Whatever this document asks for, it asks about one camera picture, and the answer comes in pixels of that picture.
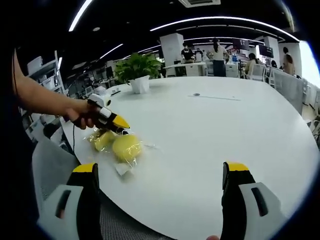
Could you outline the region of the person's left hand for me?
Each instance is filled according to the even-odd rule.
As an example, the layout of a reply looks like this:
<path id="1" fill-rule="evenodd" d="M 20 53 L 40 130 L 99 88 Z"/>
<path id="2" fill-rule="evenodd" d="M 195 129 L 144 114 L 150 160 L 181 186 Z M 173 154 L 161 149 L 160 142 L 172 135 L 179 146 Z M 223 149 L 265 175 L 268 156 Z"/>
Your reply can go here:
<path id="1" fill-rule="evenodd" d="M 98 108 L 85 100 L 71 99 L 64 111 L 64 117 L 68 118 L 76 127 L 85 130 L 93 128 L 97 121 L 95 114 Z"/>

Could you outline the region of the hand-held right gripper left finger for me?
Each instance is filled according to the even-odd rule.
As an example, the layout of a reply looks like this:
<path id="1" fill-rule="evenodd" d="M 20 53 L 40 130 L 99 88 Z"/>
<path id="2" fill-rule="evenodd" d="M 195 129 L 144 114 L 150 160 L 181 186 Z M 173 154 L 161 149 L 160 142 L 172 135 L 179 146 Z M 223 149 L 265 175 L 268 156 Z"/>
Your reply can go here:
<path id="1" fill-rule="evenodd" d="M 42 205 L 37 225 L 51 240 L 101 240 L 98 164 L 77 166 Z"/>

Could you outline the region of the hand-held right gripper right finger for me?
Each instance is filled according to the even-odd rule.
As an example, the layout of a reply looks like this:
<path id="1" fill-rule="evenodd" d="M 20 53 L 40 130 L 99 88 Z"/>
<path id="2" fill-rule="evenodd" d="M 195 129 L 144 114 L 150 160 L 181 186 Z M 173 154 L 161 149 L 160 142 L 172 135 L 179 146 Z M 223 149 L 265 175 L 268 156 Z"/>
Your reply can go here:
<path id="1" fill-rule="evenodd" d="M 278 197 L 242 163 L 223 163 L 222 240 L 270 240 L 286 223 Z"/>

